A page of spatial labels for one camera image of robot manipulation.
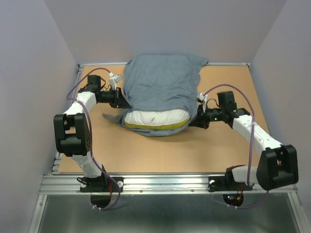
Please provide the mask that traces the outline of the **blue grey pillowcase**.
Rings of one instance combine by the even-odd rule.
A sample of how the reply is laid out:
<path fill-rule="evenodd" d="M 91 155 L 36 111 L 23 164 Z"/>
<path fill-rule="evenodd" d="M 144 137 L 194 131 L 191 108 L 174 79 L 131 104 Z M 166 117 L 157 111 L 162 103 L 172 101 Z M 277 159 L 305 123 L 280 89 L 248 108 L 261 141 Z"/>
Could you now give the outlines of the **blue grey pillowcase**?
<path fill-rule="evenodd" d="M 197 114 L 197 87 L 200 71 L 207 58 L 194 55 L 140 55 L 124 68 L 123 95 L 131 104 L 119 115 L 103 114 L 111 123 L 143 136 L 169 136 L 185 130 Z M 182 109 L 189 113 L 189 123 L 176 130 L 142 130 L 125 126 L 127 113 Z"/>

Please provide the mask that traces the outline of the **white pillow yellow edge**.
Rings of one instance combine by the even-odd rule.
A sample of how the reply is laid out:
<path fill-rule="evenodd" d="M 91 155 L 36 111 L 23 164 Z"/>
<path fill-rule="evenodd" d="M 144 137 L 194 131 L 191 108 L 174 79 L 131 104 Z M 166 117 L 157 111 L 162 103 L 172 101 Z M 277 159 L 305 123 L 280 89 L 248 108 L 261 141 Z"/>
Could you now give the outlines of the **white pillow yellow edge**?
<path fill-rule="evenodd" d="M 176 130 L 186 126 L 190 115 L 182 109 L 167 111 L 132 111 L 126 114 L 124 124 L 142 130 Z"/>

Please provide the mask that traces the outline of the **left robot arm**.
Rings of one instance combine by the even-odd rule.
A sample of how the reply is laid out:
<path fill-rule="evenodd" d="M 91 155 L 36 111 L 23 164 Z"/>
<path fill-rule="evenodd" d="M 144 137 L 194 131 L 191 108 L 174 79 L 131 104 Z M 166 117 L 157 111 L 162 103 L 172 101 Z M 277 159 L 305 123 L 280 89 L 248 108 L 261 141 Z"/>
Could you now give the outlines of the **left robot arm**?
<path fill-rule="evenodd" d="M 83 177 L 77 178 L 80 192 L 120 192 L 123 186 L 123 179 L 109 177 L 92 152 L 89 111 L 98 103 L 108 103 L 112 108 L 130 107 L 117 86 L 121 75 L 109 75 L 108 90 L 104 90 L 100 76 L 88 75 L 86 85 L 71 98 L 70 108 L 53 118 L 57 151 L 72 159 L 83 171 Z"/>

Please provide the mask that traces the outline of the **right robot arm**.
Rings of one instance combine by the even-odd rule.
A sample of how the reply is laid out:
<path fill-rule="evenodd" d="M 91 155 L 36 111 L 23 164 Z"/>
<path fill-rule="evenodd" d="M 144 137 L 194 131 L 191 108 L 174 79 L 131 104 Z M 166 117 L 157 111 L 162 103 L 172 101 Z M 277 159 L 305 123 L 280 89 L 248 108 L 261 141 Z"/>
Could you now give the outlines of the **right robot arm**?
<path fill-rule="evenodd" d="M 232 91 L 219 92 L 217 108 L 207 107 L 207 97 L 197 95 L 199 106 L 190 126 L 207 129 L 211 122 L 222 121 L 249 142 L 259 155 L 257 167 L 231 166 L 223 176 L 209 184 L 209 190 L 236 190 L 240 184 L 258 184 L 266 191 L 298 183 L 297 151 L 284 145 L 261 128 L 244 108 L 238 108 Z"/>

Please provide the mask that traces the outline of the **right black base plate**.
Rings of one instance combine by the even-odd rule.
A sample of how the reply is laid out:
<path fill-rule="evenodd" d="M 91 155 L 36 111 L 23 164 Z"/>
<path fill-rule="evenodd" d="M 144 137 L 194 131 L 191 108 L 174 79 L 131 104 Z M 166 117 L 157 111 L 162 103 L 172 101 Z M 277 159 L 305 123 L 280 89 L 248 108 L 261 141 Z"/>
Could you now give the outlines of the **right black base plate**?
<path fill-rule="evenodd" d="M 207 188 L 209 192 L 253 190 L 253 187 L 247 186 L 244 182 L 236 182 L 233 178 L 226 177 L 225 175 L 209 177 Z"/>

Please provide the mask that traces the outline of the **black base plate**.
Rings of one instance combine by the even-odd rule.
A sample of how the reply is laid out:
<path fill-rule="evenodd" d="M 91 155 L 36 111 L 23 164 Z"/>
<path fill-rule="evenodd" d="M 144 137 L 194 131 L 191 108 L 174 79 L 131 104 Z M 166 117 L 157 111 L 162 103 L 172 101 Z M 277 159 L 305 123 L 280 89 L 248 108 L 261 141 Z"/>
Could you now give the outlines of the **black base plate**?
<path fill-rule="evenodd" d="M 226 177 L 225 175 L 209 177 L 207 188 L 209 192 L 253 190 L 253 187 L 247 186 L 244 182 L 236 182 L 233 178 Z"/>
<path fill-rule="evenodd" d="M 122 192 L 123 177 L 114 177 L 116 183 L 105 175 L 97 178 L 78 177 L 80 183 L 80 192 L 82 193 L 100 193 L 100 192 Z"/>

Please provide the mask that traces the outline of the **aluminium front rail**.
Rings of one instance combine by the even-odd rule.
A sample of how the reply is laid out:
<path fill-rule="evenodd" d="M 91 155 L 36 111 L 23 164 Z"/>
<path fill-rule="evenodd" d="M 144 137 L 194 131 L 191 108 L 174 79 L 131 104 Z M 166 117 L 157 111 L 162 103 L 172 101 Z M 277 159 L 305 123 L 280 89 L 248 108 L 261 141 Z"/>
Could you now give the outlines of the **aluminium front rail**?
<path fill-rule="evenodd" d="M 185 174 L 114 174 L 114 178 L 123 178 L 122 195 L 151 194 L 209 194 L 210 181 L 221 174 L 185 173 Z M 82 195 L 80 183 L 75 175 L 45 175 L 42 178 L 41 195 Z"/>

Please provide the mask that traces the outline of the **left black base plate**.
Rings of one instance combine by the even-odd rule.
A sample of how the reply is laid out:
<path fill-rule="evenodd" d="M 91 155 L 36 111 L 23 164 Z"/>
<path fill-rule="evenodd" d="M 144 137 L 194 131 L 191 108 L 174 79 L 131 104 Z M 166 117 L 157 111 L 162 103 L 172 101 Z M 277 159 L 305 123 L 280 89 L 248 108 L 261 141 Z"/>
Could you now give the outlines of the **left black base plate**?
<path fill-rule="evenodd" d="M 97 178 L 78 177 L 80 183 L 80 192 L 82 193 L 100 193 L 100 192 L 122 192 L 123 177 L 114 177 L 116 183 L 105 175 Z"/>

